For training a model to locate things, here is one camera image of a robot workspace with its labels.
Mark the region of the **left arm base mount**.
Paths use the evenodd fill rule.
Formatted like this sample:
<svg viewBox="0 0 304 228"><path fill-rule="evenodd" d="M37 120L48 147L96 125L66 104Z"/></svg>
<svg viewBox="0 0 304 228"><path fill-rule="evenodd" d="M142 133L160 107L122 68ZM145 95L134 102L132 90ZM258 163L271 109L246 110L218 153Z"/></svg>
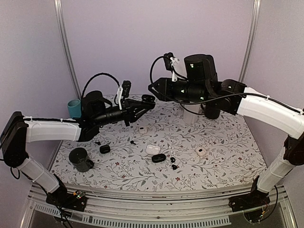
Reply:
<svg viewBox="0 0 304 228"><path fill-rule="evenodd" d="M80 190L68 193L67 188L59 177L55 175L55 178L59 183L59 188L53 193L47 194L46 203L65 209L84 212L87 203L86 193Z"/></svg>

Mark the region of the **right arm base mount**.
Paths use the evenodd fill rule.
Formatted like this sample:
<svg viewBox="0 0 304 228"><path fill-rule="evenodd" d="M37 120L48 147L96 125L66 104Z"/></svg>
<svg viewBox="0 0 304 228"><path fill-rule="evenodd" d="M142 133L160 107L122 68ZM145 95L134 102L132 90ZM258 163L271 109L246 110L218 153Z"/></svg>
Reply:
<svg viewBox="0 0 304 228"><path fill-rule="evenodd" d="M269 193L258 190L258 179L259 176L254 179L249 193L229 198L228 205L232 208L233 212L251 209L270 203Z"/></svg>

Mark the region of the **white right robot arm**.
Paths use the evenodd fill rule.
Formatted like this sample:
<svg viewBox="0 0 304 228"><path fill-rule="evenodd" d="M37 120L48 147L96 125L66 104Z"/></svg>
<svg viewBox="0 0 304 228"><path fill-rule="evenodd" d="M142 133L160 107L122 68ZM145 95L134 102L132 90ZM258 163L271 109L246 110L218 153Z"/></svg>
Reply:
<svg viewBox="0 0 304 228"><path fill-rule="evenodd" d="M171 77L151 80L148 89L159 100L182 105L205 105L204 114L216 119L220 111L250 117L283 132L283 148L270 167L258 176L246 195L249 207L256 207L264 195L283 179L294 167L304 163L304 112L257 92L246 84L233 79L219 81L214 58L194 54L184 58L186 76L176 72L180 63L172 53L161 56Z"/></svg>

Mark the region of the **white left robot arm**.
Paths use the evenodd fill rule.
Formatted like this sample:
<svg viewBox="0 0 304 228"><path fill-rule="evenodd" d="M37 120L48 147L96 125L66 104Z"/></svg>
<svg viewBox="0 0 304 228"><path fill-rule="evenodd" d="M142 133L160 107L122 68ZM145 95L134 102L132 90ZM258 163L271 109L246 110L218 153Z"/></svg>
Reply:
<svg viewBox="0 0 304 228"><path fill-rule="evenodd" d="M113 105L100 91L92 91L81 100L82 114L79 118L32 118L15 111L0 137L2 160L42 186L60 206L67 206L71 197L66 187L58 177L29 156L26 144L61 140L88 142L99 134L100 126L119 121L129 126L154 107L152 95L143 95L141 101L120 99L118 105Z"/></svg>

